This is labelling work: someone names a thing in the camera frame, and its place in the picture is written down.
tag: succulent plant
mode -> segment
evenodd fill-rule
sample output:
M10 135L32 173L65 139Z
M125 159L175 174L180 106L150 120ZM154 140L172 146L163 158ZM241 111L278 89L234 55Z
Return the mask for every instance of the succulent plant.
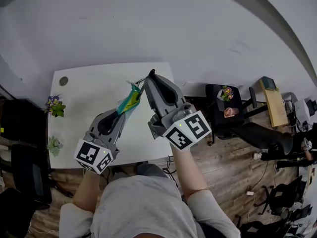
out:
M49 137L48 150L53 154L54 157L59 155L59 150L63 148L63 145L59 142L59 140L52 136Z

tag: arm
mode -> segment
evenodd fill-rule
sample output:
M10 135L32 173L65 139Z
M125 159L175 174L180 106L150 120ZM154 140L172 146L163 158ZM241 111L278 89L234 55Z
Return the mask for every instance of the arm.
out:
M100 175L86 171L74 196L73 204L85 211L95 212L99 193Z
M100 175L86 171L73 203L60 210L59 237L85 237L90 233L99 192Z
M305 155L306 155L306 159L309 161L312 161L314 159L312 154L308 150L305 151Z
M179 182L188 199L192 194L202 189L208 189L203 173L198 168L190 150L180 152L172 146Z
M217 204L208 190L203 173L199 170L190 150L180 152L172 146L179 182L187 205L195 220L216 228L226 238L240 238L240 232Z

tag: forearm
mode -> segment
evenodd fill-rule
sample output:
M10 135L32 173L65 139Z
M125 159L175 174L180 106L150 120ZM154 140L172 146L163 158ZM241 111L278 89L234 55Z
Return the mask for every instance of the forearm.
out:
M313 160L313 157L312 157L311 153L308 150L305 151L305 155L306 155L306 159L308 159L309 161Z
M185 198L187 199L196 191L208 189L206 179L198 168L190 150L188 149L184 152L180 152L174 146L171 147L177 169L177 175Z
M74 196L73 204L94 213L99 194L99 182L100 175L87 170Z

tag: desk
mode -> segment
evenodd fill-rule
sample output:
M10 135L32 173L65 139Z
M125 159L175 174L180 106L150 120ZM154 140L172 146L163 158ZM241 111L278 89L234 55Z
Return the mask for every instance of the desk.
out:
M85 136L94 118L113 108L128 96L131 85L145 78L150 70L173 81L168 63L119 63L87 66L56 71L51 95L61 94L66 105L64 117L49 117L48 136L56 136L64 145L59 155L50 154L51 168L81 168L73 159L78 140ZM68 83L60 86L59 80L68 77ZM154 115L146 93L139 106L128 119L121 137L117 141L120 150L111 165L123 165L163 158L171 155L169 142L160 137L153 139L148 121Z
M282 95L278 91L266 90L264 88L264 85L261 79L260 79L260 85L264 92L272 127L287 124L288 119L287 119L287 114L284 107Z

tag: cable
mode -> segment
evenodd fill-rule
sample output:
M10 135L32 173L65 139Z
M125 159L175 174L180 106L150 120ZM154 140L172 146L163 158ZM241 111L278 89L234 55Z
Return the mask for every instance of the cable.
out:
M254 203L255 198L256 198L256 194L254 193L254 197L253 197L252 204L250 205L250 208L249 208L249 210L248 210L248 222L250 222L250 221L249 221L249 211L250 211L251 207L253 206L253 203Z
M262 222L262 224L264 224L264 222L270 221L270 220L271 220L271 223L273 223L272 219L269 219L269 220L264 220L264 221Z
M264 170L264 173L263 173L263 176L261 177L261 179L260 179L250 190L248 190L248 187L251 187L251 186L249 185L249 186L247 187L247 191L252 191L252 189L253 189L255 186L257 186L258 183L262 180L262 178L264 177L264 175L265 175L265 173L266 173L267 165L268 165L268 161L267 161L267 163L266 163L266 168L265 168L265 170Z
M145 78L142 78L142 79L140 79L139 81L137 81L135 84L138 85L138 87L139 87L140 83L141 83L142 81L144 81L144 80L145 80Z
M296 122L295 122L295 124L294 124L293 126L285 126L285 127L289 127L289 128L292 128L292 127L296 126L296 124L297 124L297 121L298 121L298 119L296 119Z
M276 188L275 176L276 176L276 174L274 175L274 185L275 185L275 188Z
M169 175L169 178L175 182L176 187L178 188L177 182L176 182L176 180L174 179L174 176L173 176L173 173L176 172L176 169L175 169L173 172L171 172L171 171L169 170L170 164L171 164L172 162L174 162L174 160L171 161L170 157L171 157L171 156L169 156L169 157L168 157L168 161L166 161L166 168L162 168L162 171L163 171L165 174L168 174L168 175Z
M106 181L107 181L107 184L106 184L106 185L108 185L108 184L109 184L109 176L110 176L111 171L110 171L110 168L109 168L109 167L107 167L106 169L109 170L108 175L107 175L107 177L105 177L105 176L102 174L102 177L106 179Z
M37 231L36 229L34 229L33 227L31 227L31 223L30 223L30 225L29 225L29 228L33 229L35 232L37 232L37 233L39 233L39 234L49 234L50 232L57 232L57 233L59 233L59 231L57 231L57 230L49 230L48 232L40 232L40 231Z

